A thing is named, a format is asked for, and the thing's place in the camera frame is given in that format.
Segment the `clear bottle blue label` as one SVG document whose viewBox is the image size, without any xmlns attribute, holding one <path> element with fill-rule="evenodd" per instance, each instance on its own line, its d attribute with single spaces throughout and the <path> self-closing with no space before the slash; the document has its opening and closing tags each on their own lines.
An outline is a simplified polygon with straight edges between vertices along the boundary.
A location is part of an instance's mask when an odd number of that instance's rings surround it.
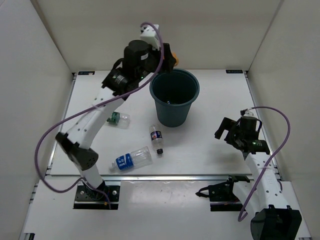
<svg viewBox="0 0 320 240">
<path fill-rule="evenodd" d="M 147 146 L 119 156 L 111 163 L 111 172 L 125 172 L 132 169 L 146 167 L 153 163 L 151 153 Z"/>
</svg>

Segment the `small clear cola bottle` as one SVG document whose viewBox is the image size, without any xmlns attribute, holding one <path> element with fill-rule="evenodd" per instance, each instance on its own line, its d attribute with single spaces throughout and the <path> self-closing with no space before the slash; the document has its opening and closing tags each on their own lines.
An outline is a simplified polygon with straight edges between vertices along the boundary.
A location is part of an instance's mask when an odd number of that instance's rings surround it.
<svg viewBox="0 0 320 240">
<path fill-rule="evenodd" d="M 149 132 L 153 149 L 157 155 L 162 155 L 164 152 L 164 141 L 160 127 L 156 124 L 153 124 L 149 127 Z"/>
</svg>

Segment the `orange plastic bottle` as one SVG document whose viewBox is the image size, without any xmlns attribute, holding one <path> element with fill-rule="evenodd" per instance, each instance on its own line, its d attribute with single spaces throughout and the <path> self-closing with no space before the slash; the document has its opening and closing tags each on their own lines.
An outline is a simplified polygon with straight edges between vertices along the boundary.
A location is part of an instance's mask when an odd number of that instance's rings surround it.
<svg viewBox="0 0 320 240">
<path fill-rule="evenodd" d="M 179 58 L 177 57 L 177 55 L 176 55 L 175 52 L 172 52 L 172 56 L 173 56 L 174 59 L 175 59 L 174 66 L 176 67 L 176 66 L 179 64 Z"/>
</svg>

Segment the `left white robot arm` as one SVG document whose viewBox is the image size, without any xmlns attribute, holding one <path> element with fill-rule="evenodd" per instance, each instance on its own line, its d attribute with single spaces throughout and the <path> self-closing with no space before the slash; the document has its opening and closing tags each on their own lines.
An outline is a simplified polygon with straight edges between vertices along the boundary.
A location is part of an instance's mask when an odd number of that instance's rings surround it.
<svg viewBox="0 0 320 240">
<path fill-rule="evenodd" d="M 92 142 L 107 118 L 129 97 L 142 88 L 140 82 L 150 77 L 150 92 L 156 105 L 159 121 L 166 127 L 178 127 L 187 118 L 191 104 L 200 93 L 200 83 L 190 72 L 175 68 L 177 59 L 168 43 L 153 46 L 145 40 L 132 40 L 125 47 L 93 102 L 93 107 L 80 113 L 77 122 L 65 133 L 55 136 L 68 158 L 78 168 L 87 194 L 100 200 L 105 194 L 105 183 L 96 162 L 99 155 L 91 148 Z"/>
</svg>

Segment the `clear bottle green label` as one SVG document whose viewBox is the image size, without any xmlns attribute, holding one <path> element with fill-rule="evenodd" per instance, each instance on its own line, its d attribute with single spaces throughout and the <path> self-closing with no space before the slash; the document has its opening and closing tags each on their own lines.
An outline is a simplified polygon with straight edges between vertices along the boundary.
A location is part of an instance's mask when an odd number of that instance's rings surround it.
<svg viewBox="0 0 320 240">
<path fill-rule="evenodd" d="M 130 115 L 122 112 L 114 111 L 106 120 L 106 124 L 121 129 L 127 129 L 130 125 Z"/>
</svg>

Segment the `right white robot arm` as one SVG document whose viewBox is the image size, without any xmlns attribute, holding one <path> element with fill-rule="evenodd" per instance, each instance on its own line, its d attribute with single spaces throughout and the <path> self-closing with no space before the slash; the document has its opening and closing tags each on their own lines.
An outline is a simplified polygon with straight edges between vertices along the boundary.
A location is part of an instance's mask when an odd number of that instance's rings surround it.
<svg viewBox="0 0 320 240">
<path fill-rule="evenodd" d="M 223 118 L 214 136 L 227 131 L 225 142 L 242 152 L 254 182 L 238 181 L 225 186 L 230 200 L 239 199 L 244 212 L 252 217 L 250 232 L 255 240 L 294 240 L 302 223 L 299 210 L 293 209 L 283 194 L 271 163 L 265 140 L 259 139 L 262 122 L 254 116 L 238 120 Z"/>
</svg>

